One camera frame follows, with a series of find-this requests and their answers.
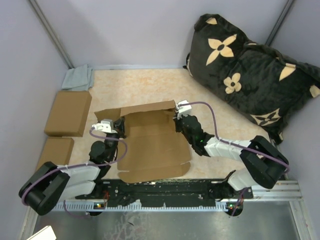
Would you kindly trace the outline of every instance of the beige flower print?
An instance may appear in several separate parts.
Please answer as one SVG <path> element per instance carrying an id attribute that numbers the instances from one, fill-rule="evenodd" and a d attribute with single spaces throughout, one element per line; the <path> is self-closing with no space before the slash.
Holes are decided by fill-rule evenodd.
<path id="1" fill-rule="evenodd" d="M 277 108 L 276 110 L 264 115 L 250 115 L 256 121 L 256 124 L 260 126 L 267 126 L 279 121 L 279 119 L 281 118 L 281 116 L 279 115 L 279 110 L 280 108 Z"/>
<path id="2" fill-rule="evenodd" d="M 315 98 L 320 95 L 320 89 L 316 85 L 312 85 L 310 87 L 310 93 L 312 97 Z"/>
<path id="3" fill-rule="evenodd" d="M 207 21 L 205 21 L 207 24 L 217 25 L 217 20 L 214 17 L 210 17 Z"/>
<path id="4" fill-rule="evenodd" d="M 292 74 L 296 70 L 296 65 L 291 63 L 285 63 L 284 68 L 282 69 L 280 76 L 279 76 L 279 82 L 286 77 L 288 77 L 290 74 Z"/>
<path id="5" fill-rule="evenodd" d="M 228 46 L 232 44 L 236 40 L 236 38 L 237 34 L 227 37 L 223 42 L 218 39 L 209 38 L 209 46 L 210 48 L 214 49 L 214 51 L 209 55 L 206 61 L 206 66 L 216 60 L 219 54 L 221 54 L 221 56 L 225 58 L 232 58 L 234 56 L 234 53 Z"/>
<path id="6" fill-rule="evenodd" d="M 240 73 L 236 72 L 232 75 L 232 78 L 229 76 L 223 80 L 224 85 L 226 85 L 225 92 L 227 94 L 232 94 L 234 91 L 239 92 L 241 90 L 241 83 L 240 81 Z"/>

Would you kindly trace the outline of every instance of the metal plate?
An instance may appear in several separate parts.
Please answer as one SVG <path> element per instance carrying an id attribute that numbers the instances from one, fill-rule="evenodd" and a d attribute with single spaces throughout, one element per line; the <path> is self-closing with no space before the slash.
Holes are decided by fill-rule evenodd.
<path id="1" fill-rule="evenodd" d="M 47 225 L 58 240 L 300 239 L 288 202 L 245 202 L 239 217 L 224 212 L 130 211 L 78 219 L 53 211 L 38 218 L 34 231 Z"/>
<path id="2" fill-rule="evenodd" d="M 127 206 L 106 207 L 96 209 L 97 204 L 103 204 L 99 201 L 68 201 L 65 203 L 69 212 L 227 212 L 226 202 L 216 202 L 215 206 L 198 207 L 144 207 L 141 202 L 136 201 Z M 54 212 L 64 212 L 63 202 L 58 203 L 52 210 Z"/>

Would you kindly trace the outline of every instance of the brown cardboard block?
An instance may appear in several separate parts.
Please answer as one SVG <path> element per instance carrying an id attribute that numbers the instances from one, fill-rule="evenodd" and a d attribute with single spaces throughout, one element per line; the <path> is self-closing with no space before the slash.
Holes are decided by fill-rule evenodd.
<path id="1" fill-rule="evenodd" d="M 46 162 L 52 162 L 55 165 L 67 165 L 74 148 L 74 143 L 75 141 L 70 137 L 48 137 L 36 170 Z"/>
<path id="2" fill-rule="evenodd" d="M 105 109 L 98 121 L 125 117 L 128 151 L 118 162 L 118 176 L 126 183 L 181 177 L 190 169 L 191 153 L 185 137 L 176 132 L 175 101 Z M 118 145 L 118 156 L 124 152 Z"/>
<path id="3" fill-rule="evenodd" d="M 59 91 L 44 132 L 51 137 L 82 137 L 91 99 L 88 91 Z"/>

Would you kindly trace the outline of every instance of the black pillow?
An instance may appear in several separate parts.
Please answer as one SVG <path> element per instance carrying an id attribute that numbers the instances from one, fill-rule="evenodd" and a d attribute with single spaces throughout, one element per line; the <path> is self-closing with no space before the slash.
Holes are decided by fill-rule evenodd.
<path id="1" fill-rule="evenodd" d="M 195 24 L 186 68 L 276 144 L 292 113 L 320 94 L 320 68 L 249 40 L 218 14 Z"/>

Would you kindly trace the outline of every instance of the open cardboard box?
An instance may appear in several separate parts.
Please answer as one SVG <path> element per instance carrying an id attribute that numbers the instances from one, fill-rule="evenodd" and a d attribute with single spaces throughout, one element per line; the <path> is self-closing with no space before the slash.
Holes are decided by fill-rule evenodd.
<path id="1" fill-rule="evenodd" d="M 190 169 L 191 153 L 185 137 L 176 132 L 174 100 L 144 105 L 105 109 L 95 112 L 103 119 L 124 117 L 127 154 L 118 162 L 119 178 L 138 183 L 181 177 Z M 118 156 L 124 152 L 118 145 Z"/>

